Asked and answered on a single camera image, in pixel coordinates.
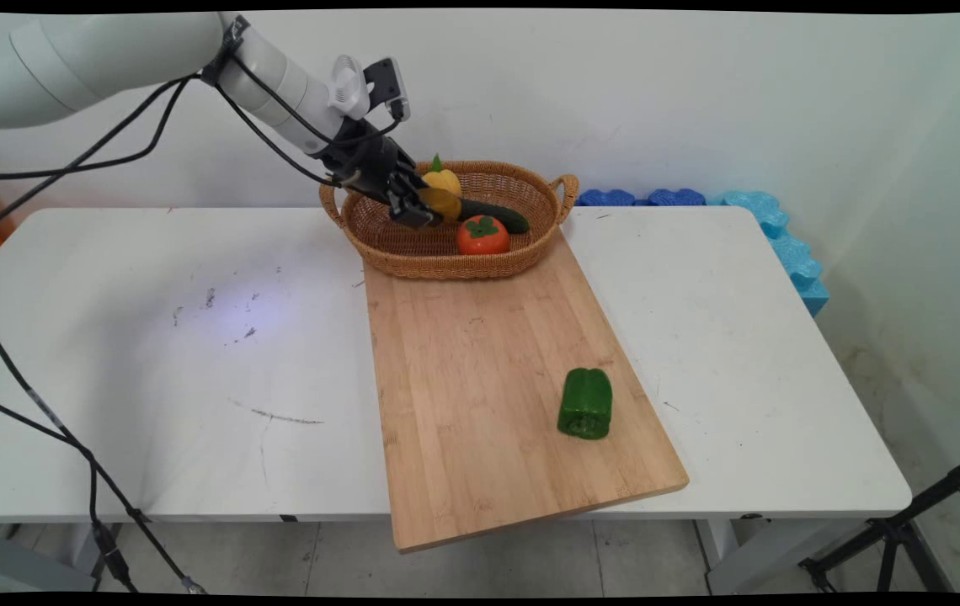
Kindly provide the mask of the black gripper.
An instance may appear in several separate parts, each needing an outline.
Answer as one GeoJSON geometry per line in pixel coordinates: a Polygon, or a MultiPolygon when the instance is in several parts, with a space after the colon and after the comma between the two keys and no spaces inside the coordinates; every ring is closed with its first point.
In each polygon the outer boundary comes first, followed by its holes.
{"type": "Polygon", "coordinates": [[[434,229],[442,217],[421,194],[429,188],[416,162],[368,120],[345,118],[334,145],[316,154],[345,188],[389,206],[389,218],[407,229],[434,229]]]}

